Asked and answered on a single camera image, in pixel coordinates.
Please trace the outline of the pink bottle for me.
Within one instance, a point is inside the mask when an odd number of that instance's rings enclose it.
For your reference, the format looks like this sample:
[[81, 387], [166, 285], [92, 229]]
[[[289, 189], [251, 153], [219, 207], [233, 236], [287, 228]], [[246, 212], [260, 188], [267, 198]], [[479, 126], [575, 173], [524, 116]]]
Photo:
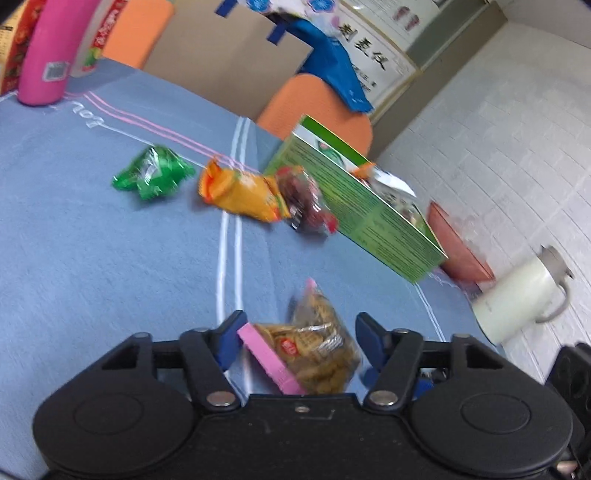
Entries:
[[50, 0], [39, 17], [24, 59], [17, 99], [46, 106], [65, 92], [71, 66], [86, 28], [99, 5], [92, 0]]

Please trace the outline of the pink plastic bowl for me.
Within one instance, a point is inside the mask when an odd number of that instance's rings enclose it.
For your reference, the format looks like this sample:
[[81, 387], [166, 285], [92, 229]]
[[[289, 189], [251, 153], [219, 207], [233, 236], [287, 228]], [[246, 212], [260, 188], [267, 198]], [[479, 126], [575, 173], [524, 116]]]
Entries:
[[441, 268], [455, 281], [490, 282], [496, 279], [490, 265], [481, 260], [452, 225], [451, 217], [435, 201], [429, 203], [427, 222], [447, 255]]

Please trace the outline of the white thermos jug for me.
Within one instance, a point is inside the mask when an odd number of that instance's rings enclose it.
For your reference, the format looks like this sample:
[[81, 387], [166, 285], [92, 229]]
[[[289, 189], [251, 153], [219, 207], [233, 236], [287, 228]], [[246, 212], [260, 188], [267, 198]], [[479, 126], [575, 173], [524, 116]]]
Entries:
[[473, 303], [476, 320], [487, 339], [502, 344], [530, 324], [545, 324], [571, 304], [568, 281], [574, 277], [559, 251], [543, 246]]

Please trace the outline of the blue striped tablecloth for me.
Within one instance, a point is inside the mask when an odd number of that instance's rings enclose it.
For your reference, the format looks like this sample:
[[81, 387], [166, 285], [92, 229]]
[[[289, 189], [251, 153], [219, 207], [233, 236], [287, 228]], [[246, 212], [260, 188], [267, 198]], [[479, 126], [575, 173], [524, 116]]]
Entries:
[[179, 87], [115, 62], [41, 108], [1, 99], [1, 469], [45, 470], [38, 405], [136, 332], [211, 328], [236, 309], [283, 323], [308, 279], [342, 321], [370, 313], [433, 340], [479, 336], [442, 272], [407, 282], [348, 238], [315, 237], [207, 206], [187, 180], [144, 202], [112, 178], [151, 144], [195, 167], [212, 156], [263, 169], [276, 138]]

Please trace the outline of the white juice bottle red label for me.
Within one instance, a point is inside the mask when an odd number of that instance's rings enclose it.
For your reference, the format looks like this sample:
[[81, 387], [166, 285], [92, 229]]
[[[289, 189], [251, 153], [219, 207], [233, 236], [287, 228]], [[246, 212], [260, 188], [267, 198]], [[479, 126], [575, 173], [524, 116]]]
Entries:
[[77, 50], [70, 70], [71, 77], [79, 78], [96, 69], [106, 42], [127, 3], [127, 0], [102, 0], [99, 2]]

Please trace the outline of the orange chair left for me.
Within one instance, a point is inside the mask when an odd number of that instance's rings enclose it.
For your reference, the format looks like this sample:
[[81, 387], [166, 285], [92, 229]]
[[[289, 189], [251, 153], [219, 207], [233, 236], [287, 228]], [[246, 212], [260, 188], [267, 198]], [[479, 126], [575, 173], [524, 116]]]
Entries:
[[142, 70], [175, 13], [167, 0], [131, 0], [106, 42], [103, 57]]

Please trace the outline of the pink-edged biscuit packet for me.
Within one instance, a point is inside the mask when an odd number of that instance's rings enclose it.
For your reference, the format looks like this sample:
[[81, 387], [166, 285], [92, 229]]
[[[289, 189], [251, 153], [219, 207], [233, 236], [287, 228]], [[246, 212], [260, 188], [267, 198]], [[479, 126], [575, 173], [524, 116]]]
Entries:
[[362, 363], [356, 341], [312, 279], [290, 322], [247, 323], [238, 338], [286, 395], [342, 394]]

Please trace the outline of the framed calligraphy poster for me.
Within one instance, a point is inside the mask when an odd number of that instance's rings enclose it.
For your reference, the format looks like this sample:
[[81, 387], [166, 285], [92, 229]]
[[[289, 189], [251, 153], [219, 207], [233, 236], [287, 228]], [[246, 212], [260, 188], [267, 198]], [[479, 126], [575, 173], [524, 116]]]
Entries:
[[337, 38], [373, 107], [370, 114], [376, 116], [420, 75], [420, 69], [391, 38], [345, 1], [339, 4], [338, 28]]

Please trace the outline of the dark red snack packet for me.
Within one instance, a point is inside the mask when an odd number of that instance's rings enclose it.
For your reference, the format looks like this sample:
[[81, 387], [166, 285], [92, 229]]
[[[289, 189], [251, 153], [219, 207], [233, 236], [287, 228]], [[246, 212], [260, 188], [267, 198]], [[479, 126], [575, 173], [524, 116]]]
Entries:
[[329, 210], [315, 179], [301, 166], [283, 166], [274, 174], [280, 195], [290, 211], [290, 226], [295, 231], [332, 235], [339, 220]]

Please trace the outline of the orange chair right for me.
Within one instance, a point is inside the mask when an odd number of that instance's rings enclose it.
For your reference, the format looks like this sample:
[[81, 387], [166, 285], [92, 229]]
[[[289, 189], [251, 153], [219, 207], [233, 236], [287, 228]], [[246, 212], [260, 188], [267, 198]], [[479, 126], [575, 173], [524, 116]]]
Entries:
[[314, 118], [360, 154], [368, 155], [373, 141], [369, 116], [353, 113], [327, 83], [311, 74], [287, 80], [259, 114], [256, 125], [284, 140], [304, 116]]

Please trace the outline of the red printed box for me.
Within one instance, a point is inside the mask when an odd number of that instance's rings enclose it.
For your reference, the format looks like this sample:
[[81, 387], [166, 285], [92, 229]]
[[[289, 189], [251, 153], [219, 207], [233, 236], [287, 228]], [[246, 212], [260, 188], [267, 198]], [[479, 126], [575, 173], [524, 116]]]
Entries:
[[18, 87], [22, 66], [45, 0], [24, 1], [1, 25], [1, 95]]

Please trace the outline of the orange snack packet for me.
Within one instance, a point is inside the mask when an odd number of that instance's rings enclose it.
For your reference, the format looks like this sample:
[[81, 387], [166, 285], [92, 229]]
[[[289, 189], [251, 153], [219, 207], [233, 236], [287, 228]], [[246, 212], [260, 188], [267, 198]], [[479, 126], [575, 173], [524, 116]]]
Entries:
[[290, 218], [290, 208], [276, 178], [222, 168], [215, 157], [200, 173], [198, 194], [208, 205], [264, 223]]

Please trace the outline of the green candy packet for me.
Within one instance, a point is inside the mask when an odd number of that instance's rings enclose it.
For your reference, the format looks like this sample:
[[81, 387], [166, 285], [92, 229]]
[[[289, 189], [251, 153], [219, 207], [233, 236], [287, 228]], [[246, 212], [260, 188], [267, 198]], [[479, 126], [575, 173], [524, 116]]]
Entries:
[[118, 191], [136, 192], [142, 201], [174, 194], [195, 169], [173, 150], [162, 145], [146, 147], [111, 182]]

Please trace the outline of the orange chair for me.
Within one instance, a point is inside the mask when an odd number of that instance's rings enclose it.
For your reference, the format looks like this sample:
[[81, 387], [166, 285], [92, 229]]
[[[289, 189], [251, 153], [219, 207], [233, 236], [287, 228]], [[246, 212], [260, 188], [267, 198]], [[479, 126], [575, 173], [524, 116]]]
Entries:
[[131, 0], [106, 42], [103, 57], [142, 70], [175, 13], [167, 0]]
[[368, 155], [373, 141], [369, 116], [353, 113], [327, 83], [311, 74], [287, 80], [259, 114], [256, 125], [284, 140], [304, 116], [314, 118], [360, 154]]

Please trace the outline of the blue bag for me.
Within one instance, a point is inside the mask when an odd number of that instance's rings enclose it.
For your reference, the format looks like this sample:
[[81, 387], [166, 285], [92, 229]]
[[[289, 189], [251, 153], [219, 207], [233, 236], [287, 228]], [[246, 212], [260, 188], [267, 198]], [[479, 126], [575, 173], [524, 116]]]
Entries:
[[310, 74], [322, 79], [353, 113], [369, 114], [373, 110], [349, 54], [339, 40], [325, 35], [308, 20], [278, 14], [270, 14], [267, 18], [283, 30], [279, 37], [288, 33], [311, 47], [298, 74]]

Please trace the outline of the floral cloth bag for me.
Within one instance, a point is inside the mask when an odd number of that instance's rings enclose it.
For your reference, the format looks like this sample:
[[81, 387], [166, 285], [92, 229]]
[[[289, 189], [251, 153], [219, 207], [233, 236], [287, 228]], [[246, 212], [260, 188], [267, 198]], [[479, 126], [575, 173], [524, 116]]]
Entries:
[[335, 0], [245, 0], [240, 4], [260, 14], [287, 14], [308, 21], [328, 20], [338, 11]]

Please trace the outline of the green snack box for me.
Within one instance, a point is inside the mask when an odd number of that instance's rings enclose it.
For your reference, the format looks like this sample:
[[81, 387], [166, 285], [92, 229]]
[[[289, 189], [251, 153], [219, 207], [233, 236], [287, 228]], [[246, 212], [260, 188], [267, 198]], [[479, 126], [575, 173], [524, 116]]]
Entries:
[[370, 186], [353, 176], [369, 161], [311, 116], [301, 117], [264, 172], [301, 166], [317, 181], [339, 232], [410, 282], [418, 282], [448, 256], [422, 214], [412, 223]]

